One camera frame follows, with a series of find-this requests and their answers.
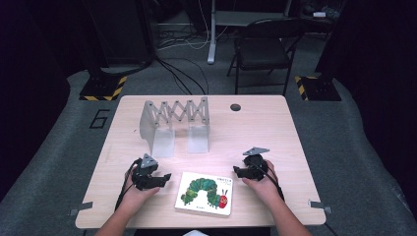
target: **dark background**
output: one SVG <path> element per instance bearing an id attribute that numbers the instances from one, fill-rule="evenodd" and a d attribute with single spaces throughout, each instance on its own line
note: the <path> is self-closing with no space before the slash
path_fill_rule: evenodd
<path id="1" fill-rule="evenodd" d="M 70 91 L 66 79 L 86 69 L 71 39 L 65 4 L 77 9 L 97 64 L 107 66 L 83 1 L 64 1 L 8 0 L 0 8 L 1 198 L 65 106 Z M 330 70 L 352 93 L 370 143 L 400 184 L 414 215 L 415 9 L 412 1 L 348 0 L 318 65 L 318 71 Z"/>

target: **round hole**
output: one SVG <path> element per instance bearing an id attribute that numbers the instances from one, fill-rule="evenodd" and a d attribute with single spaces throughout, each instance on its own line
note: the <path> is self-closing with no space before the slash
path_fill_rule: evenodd
<path id="1" fill-rule="evenodd" d="M 230 105 L 230 109 L 232 109 L 232 111 L 240 111 L 242 107 L 239 104 L 231 104 Z"/>

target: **gray carpet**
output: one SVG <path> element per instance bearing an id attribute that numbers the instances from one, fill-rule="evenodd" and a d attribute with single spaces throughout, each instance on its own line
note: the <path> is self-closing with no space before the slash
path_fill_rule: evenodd
<path id="1" fill-rule="evenodd" d="M 307 35 L 298 47 L 286 99 L 319 195 L 326 206 L 328 225 L 338 235 L 417 235 L 417 224 L 395 180 L 386 172 L 367 141 L 360 113 L 350 93 L 337 80 L 342 101 L 303 101 L 294 76 L 314 76 L 323 50 L 323 36 Z M 225 75 L 233 55 L 232 39 L 217 45 L 214 65 L 207 64 L 209 46 L 170 47 L 159 58 L 177 66 L 209 94 L 232 94 L 233 77 Z M 128 68 L 116 68 L 122 71 Z M 118 101 L 80 101 L 87 72 L 68 78 L 71 95 L 59 120 L 32 162 L 0 205 L 0 235 L 83 235 L 69 210 L 82 203 Z M 202 94 L 183 78 L 193 94 Z M 281 88 L 242 89 L 245 93 L 281 93 Z M 128 77 L 121 95 L 183 94 L 158 63 Z M 103 129 L 89 129 L 98 109 L 109 109 Z M 314 235 L 333 235 L 324 225 L 308 227 Z M 92 235 L 95 230 L 88 230 Z M 127 230 L 125 235 L 132 235 Z"/>

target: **forearm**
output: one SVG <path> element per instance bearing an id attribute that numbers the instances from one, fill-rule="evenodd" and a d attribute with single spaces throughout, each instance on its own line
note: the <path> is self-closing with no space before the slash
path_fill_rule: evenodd
<path id="1" fill-rule="evenodd" d="M 280 236 L 311 235 L 280 197 L 270 201 L 268 207 Z"/>
<path id="2" fill-rule="evenodd" d="M 101 226 L 101 228 L 95 234 L 96 236 L 105 235 L 123 235 L 123 232 L 128 224 L 131 215 L 125 212 L 123 209 L 118 208 Z"/>

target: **table leg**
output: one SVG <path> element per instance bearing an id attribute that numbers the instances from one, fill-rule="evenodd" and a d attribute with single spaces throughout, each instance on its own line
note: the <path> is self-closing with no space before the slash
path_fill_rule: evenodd
<path id="1" fill-rule="evenodd" d="M 208 50 L 208 63 L 213 64 L 215 57 L 215 0 L 211 0 L 211 40 Z"/>

